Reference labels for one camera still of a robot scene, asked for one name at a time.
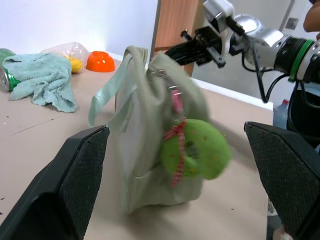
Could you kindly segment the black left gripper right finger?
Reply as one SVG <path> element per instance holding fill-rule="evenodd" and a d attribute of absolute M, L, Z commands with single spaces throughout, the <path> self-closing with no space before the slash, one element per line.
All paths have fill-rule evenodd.
<path fill-rule="evenodd" d="M 294 240 L 320 240 L 320 155 L 299 134 L 246 122 L 261 183 Z"/>

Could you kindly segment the brown wooden door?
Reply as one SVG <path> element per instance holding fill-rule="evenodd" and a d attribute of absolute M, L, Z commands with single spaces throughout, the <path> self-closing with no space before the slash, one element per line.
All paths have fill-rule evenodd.
<path fill-rule="evenodd" d="M 191 36 L 205 22 L 204 0 L 159 0 L 150 56 L 181 44 L 182 31 Z"/>

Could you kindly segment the clear water bottle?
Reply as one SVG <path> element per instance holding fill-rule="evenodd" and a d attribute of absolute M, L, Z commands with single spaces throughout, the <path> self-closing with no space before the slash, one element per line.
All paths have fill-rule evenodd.
<path fill-rule="evenodd" d="M 282 103 L 273 108 L 273 126 L 286 129 L 288 118 L 289 100 L 284 99 Z"/>

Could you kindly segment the black robot torso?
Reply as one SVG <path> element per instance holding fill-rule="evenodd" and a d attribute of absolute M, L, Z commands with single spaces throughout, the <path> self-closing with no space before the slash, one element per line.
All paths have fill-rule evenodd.
<path fill-rule="evenodd" d="M 320 84 L 296 86 L 289 100 L 286 128 L 320 148 Z"/>

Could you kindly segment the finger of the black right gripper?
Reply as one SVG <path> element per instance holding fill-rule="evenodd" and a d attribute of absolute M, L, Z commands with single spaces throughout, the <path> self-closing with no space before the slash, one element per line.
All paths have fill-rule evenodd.
<path fill-rule="evenodd" d="M 196 63 L 198 66 L 208 63 L 206 49 L 197 41 L 187 41 L 171 47 L 165 55 L 176 61 L 181 66 Z"/>

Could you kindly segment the orange plastic bowl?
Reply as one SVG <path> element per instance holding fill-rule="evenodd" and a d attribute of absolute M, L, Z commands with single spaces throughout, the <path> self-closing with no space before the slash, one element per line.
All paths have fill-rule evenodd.
<path fill-rule="evenodd" d="M 87 59 L 86 69 L 99 73 L 110 73 L 116 69 L 114 59 L 104 51 L 93 51 Z"/>

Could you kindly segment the green drink can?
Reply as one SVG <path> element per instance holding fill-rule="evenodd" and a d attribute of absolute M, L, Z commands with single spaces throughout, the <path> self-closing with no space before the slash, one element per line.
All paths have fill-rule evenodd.
<path fill-rule="evenodd" d="M 2 85 L 8 92 L 12 92 L 14 88 L 20 83 L 8 70 L 4 67 L 0 67 L 0 80 Z"/>

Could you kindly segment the grey wall socket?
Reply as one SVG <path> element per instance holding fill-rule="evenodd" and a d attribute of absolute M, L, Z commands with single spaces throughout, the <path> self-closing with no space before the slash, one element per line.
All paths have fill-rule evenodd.
<path fill-rule="evenodd" d="M 289 29 L 289 30 L 295 30 L 297 25 L 298 25 L 298 22 L 299 22 L 299 19 L 298 18 L 293 18 L 293 17 L 290 17 L 288 20 L 287 20 L 287 23 L 285 25 L 285 28 L 286 29 Z"/>

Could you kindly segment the yellow soft object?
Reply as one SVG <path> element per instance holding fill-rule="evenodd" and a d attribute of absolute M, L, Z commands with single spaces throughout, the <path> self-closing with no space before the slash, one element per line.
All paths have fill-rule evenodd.
<path fill-rule="evenodd" d="M 77 58 L 73 58 L 70 55 L 65 55 L 64 56 L 66 59 L 69 60 L 70 65 L 71 65 L 71 72 L 73 74 L 79 73 L 82 69 L 83 69 L 83 64 L 82 61 L 77 59 Z"/>

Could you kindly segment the light teal towel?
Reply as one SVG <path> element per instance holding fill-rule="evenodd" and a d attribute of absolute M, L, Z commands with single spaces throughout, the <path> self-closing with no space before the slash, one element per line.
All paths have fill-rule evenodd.
<path fill-rule="evenodd" d="M 77 104 L 70 84 L 70 61 L 53 53 L 18 54 L 3 60 L 4 69 L 19 81 L 9 99 L 31 97 L 35 105 L 52 105 L 60 112 L 73 113 Z"/>

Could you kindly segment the pale green fabric pouch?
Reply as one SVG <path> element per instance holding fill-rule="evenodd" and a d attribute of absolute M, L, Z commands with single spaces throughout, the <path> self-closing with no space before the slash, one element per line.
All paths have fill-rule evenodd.
<path fill-rule="evenodd" d="M 176 187 L 162 166 L 160 147 L 165 130 L 178 119 L 171 93 L 182 95 L 186 117 L 207 121 L 205 96 L 181 66 L 158 53 L 147 61 L 148 50 L 126 48 L 122 63 L 91 100 L 88 122 L 94 125 L 104 106 L 115 99 L 115 115 L 108 123 L 120 168 L 121 201 L 126 212 L 148 205 L 177 205 L 196 200 L 200 177 L 183 179 Z"/>

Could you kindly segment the person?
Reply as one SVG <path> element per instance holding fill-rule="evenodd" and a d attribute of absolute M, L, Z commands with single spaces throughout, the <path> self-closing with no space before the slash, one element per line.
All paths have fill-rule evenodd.
<path fill-rule="evenodd" d="M 312 6 L 305 16 L 303 28 L 307 33 L 318 32 L 316 39 L 320 41 L 320 0 L 309 1 Z"/>

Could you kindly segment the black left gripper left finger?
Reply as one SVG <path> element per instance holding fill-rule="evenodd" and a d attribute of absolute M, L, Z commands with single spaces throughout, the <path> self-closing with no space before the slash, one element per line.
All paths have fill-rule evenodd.
<path fill-rule="evenodd" d="M 0 225 L 0 240 L 84 240 L 100 189 L 107 125 L 69 137 Z"/>

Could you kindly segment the clear plastic bag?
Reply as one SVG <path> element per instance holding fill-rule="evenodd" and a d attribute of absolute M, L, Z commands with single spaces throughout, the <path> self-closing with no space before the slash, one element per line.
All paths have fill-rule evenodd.
<path fill-rule="evenodd" d="M 54 47 L 44 49 L 43 51 L 41 51 L 41 53 L 53 53 L 60 57 L 71 56 L 72 58 L 77 58 L 82 61 L 82 70 L 86 68 L 88 57 L 90 54 L 90 52 L 82 44 L 78 42 L 60 44 Z"/>

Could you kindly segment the green plush donut keychain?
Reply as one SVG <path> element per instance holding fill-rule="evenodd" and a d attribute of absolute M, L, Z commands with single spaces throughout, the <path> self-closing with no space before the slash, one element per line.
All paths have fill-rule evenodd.
<path fill-rule="evenodd" d="M 184 178 L 217 178 L 231 160 L 226 139 L 207 121 L 187 118 L 182 93 L 175 86 L 169 89 L 177 119 L 163 136 L 160 159 L 172 174 L 171 185 L 176 187 Z"/>

